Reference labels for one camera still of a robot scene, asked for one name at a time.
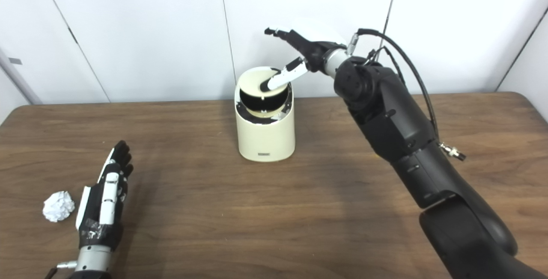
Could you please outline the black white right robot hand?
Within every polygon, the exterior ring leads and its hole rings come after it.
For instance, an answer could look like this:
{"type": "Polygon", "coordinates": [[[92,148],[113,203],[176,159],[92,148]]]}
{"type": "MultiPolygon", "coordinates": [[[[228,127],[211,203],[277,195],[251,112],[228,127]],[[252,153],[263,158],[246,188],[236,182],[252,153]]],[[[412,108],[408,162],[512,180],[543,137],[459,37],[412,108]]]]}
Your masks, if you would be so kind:
{"type": "Polygon", "coordinates": [[[335,78],[337,69],[351,56],[346,41],[335,31],[319,22],[300,22],[292,29],[268,27],[264,33],[282,39],[300,56],[282,70],[259,84],[262,92],[274,91],[307,72],[321,72],[335,78]]]}

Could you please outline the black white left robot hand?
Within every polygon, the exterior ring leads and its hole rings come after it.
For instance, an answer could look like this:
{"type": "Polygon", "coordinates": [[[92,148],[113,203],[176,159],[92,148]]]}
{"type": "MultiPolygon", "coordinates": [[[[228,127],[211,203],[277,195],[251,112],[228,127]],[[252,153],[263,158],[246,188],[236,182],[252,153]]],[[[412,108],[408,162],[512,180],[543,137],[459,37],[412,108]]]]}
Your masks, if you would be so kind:
{"type": "Polygon", "coordinates": [[[131,159],[128,144],[119,141],[108,154],[96,184],[84,187],[75,222],[80,249],[106,246],[113,252],[120,244],[122,212],[133,171],[131,159]]]}

